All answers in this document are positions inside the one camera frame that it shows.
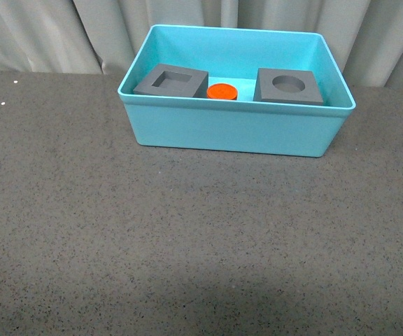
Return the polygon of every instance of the square block with round hole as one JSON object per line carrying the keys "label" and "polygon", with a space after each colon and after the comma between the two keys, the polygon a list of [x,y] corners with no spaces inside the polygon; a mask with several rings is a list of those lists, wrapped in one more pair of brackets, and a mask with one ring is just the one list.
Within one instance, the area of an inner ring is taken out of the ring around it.
{"label": "square block with round hole", "polygon": [[312,71],[259,68],[255,102],[323,105]]}
{"label": "square block with round hole", "polygon": [[206,98],[207,89],[207,71],[160,63],[133,92],[136,95]]}

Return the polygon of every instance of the square block with square hole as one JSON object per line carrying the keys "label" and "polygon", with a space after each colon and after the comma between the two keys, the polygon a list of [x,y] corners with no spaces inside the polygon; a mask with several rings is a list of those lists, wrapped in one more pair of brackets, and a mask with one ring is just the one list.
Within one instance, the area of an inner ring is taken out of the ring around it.
{"label": "square block with square hole", "polygon": [[259,68],[255,102],[323,105],[312,71]]}
{"label": "square block with square hole", "polygon": [[208,72],[159,63],[133,89],[136,95],[206,98]]}

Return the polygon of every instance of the dark gray table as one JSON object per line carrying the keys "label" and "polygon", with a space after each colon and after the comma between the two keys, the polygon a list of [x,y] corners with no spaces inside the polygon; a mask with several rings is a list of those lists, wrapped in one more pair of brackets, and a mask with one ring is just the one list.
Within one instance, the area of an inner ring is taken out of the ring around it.
{"label": "dark gray table", "polygon": [[120,80],[0,72],[0,335],[403,335],[403,92],[313,159],[141,147]]}

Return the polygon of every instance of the light blue plastic bin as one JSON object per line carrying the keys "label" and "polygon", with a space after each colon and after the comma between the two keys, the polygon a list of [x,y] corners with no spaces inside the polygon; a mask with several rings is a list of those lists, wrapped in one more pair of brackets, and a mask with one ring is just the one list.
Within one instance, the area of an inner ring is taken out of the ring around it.
{"label": "light blue plastic bin", "polygon": [[[209,72],[236,101],[135,95],[158,64]],[[258,68],[310,70],[324,106],[253,101]],[[139,144],[320,157],[355,108],[325,39],[288,31],[153,26],[118,94]]]}

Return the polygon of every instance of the white curtain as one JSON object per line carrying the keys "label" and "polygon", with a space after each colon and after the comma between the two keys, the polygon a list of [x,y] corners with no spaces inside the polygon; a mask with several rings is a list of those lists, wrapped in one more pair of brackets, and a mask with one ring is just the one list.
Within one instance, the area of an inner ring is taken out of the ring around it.
{"label": "white curtain", "polygon": [[350,85],[403,90],[403,0],[0,0],[0,70],[124,73],[158,23],[319,32]]}

